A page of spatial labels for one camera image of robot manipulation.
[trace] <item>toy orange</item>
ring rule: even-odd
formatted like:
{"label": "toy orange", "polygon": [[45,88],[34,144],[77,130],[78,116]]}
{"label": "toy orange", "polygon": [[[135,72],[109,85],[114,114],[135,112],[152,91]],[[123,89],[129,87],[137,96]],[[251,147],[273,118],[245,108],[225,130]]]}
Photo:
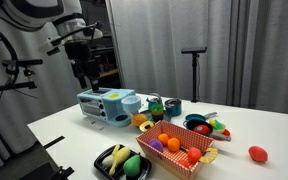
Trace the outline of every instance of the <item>toy orange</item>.
{"label": "toy orange", "polygon": [[147,117],[144,114],[134,114],[131,119],[131,123],[135,127],[139,127],[142,123],[147,121]]}
{"label": "toy orange", "polygon": [[157,139],[161,141],[161,143],[163,144],[163,146],[166,146],[166,145],[167,145],[167,142],[168,142],[168,140],[169,140],[170,138],[168,137],[167,134],[160,134],[160,135],[158,135]]}
{"label": "toy orange", "polygon": [[169,150],[176,152],[180,149],[180,141],[177,138],[171,138],[167,142],[167,147]]}

